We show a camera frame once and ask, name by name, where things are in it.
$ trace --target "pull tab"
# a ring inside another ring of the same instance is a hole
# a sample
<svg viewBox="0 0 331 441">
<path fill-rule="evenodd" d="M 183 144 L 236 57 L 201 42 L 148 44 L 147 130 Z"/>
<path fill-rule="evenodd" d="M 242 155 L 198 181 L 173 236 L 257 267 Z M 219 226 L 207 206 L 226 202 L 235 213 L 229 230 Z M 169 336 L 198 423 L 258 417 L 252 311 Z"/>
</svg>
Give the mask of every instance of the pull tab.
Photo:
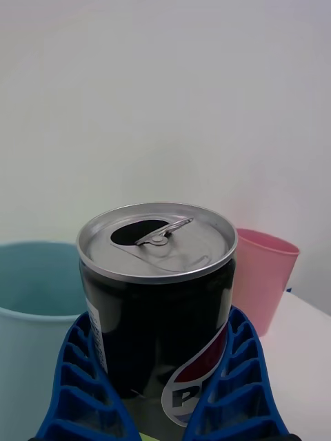
<svg viewBox="0 0 331 441">
<path fill-rule="evenodd" d="M 136 241 L 135 245 L 142 245 L 144 243 L 150 243 L 157 247 L 161 245 L 165 245 L 168 243 L 167 235 L 176 231 L 178 228 L 183 227 L 184 225 L 191 223 L 193 218 L 185 218 L 178 220 L 177 222 L 170 223 L 165 227 L 158 228 L 154 230 L 152 233 L 146 234 L 144 237 L 140 238 Z"/>
</svg>

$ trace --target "plastic cup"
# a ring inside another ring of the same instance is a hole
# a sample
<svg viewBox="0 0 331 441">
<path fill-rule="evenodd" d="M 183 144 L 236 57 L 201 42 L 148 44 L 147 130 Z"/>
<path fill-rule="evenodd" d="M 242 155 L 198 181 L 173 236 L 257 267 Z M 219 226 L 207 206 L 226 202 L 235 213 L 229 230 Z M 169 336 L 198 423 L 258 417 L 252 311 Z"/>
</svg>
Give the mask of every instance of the plastic cup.
<svg viewBox="0 0 331 441">
<path fill-rule="evenodd" d="M 50 404 L 57 356 L 86 310 L 76 247 L 0 246 L 0 440 L 35 436 Z"/>
<path fill-rule="evenodd" d="M 268 331 L 299 248 L 269 234 L 239 228 L 232 304 L 251 320 L 261 337 Z"/>
</svg>

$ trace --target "pink cup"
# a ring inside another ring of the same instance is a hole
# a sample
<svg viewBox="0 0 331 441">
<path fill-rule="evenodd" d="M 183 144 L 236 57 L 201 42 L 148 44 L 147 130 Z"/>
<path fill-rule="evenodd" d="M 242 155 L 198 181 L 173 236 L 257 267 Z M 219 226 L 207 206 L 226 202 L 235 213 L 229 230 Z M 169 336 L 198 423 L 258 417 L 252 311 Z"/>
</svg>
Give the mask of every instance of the pink cup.
<svg viewBox="0 0 331 441">
<path fill-rule="evenodd" d="M 241 309 L 259 336 L 266 334 L 281 300 L 299 248 L 285 240 L 239 228 L 232 304 Z"/>
</svg>

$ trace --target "can opening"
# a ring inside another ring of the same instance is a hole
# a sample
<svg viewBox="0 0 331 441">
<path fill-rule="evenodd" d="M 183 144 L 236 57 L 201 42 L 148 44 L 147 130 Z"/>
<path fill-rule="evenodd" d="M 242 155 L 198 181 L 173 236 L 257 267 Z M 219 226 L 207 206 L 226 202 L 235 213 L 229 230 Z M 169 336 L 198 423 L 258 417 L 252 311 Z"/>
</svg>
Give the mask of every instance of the can opening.
<svg viewBox="0 0 331 441">
<path fill-rule="evenodd" d="M 110 237 L 112 242 L 117 245 L 131 246 L 146 234 L 152 233 L 158 228 L 164 227 L 169 222 L 161 219 L 140 220 L 130 223 L 114 231 Z"/>
</svg>

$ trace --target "white wall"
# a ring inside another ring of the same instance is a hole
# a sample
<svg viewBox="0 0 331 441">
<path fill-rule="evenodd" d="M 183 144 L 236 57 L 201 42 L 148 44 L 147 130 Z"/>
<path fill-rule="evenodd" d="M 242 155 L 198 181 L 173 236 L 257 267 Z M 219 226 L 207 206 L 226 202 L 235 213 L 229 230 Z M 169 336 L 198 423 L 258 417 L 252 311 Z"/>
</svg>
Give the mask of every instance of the white wall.
<svg viewBox="0 0 331 441">
<path fill-rule="evenodd" d="M 0 240 L 187 201 L 293 241 L 331 313 L 329 0 L 1 0 Z"/>
</svg>

